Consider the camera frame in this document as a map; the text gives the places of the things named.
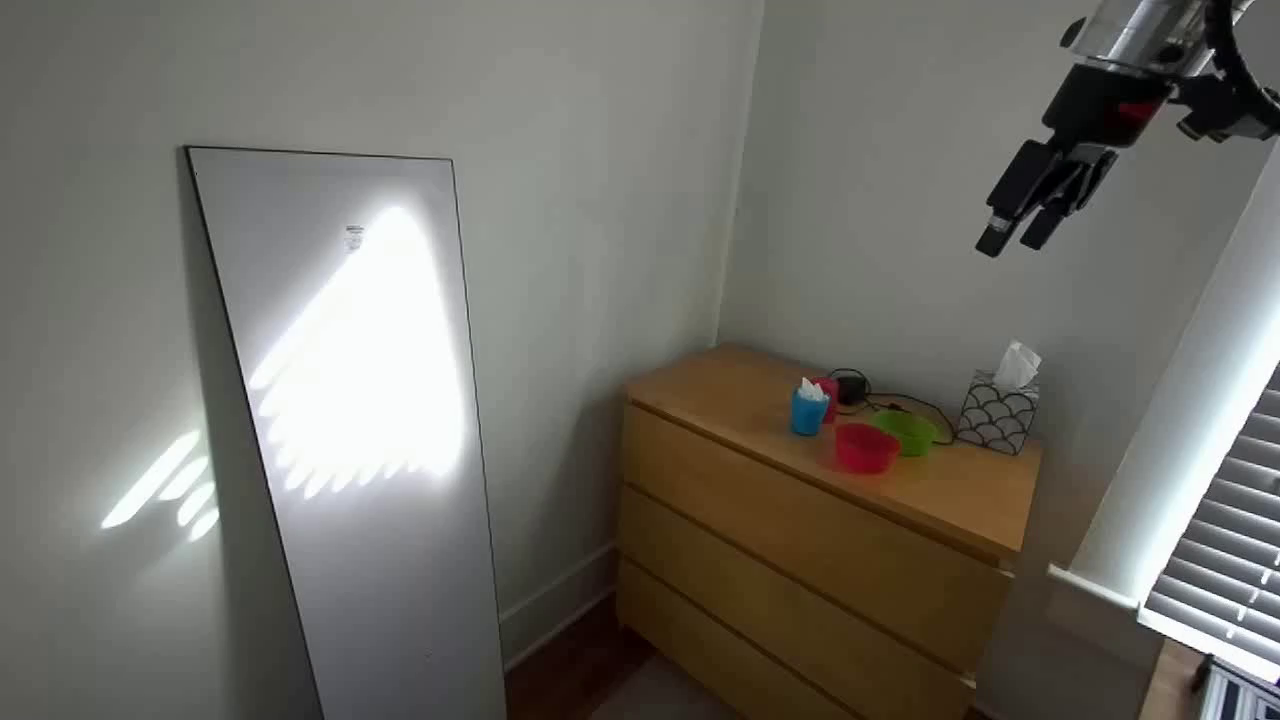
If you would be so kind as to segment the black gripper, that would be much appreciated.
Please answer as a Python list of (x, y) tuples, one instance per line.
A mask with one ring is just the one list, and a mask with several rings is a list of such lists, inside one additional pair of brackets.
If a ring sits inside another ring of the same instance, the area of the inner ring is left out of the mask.
[(1163, 106), (1163, 86), (1077, 63), (1043, 108), (1049, 142), (1024, 142), (988, 194), (988, 230), (976, 248), (1001, 255), (1019, 221), (1040, 205), (1019, 245), (1040, 252), (1079, 211)]

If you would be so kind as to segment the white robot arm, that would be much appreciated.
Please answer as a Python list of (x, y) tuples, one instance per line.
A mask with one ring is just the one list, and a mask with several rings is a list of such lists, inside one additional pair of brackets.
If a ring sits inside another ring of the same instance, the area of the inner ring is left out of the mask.
[(1043, 248), (1163, 106), (1185, 108), (1182, 133), (1193, 142), (1274, 142), (1280, 98), (1253, 78), (1236, 42), (1253, 5), (1099, 0), (1092, 18), (1072, 19), (1061, 44), (1077, 63), (1040, 116), (1049, 142), (1024, 142), (1007, 162), (976, 248)]

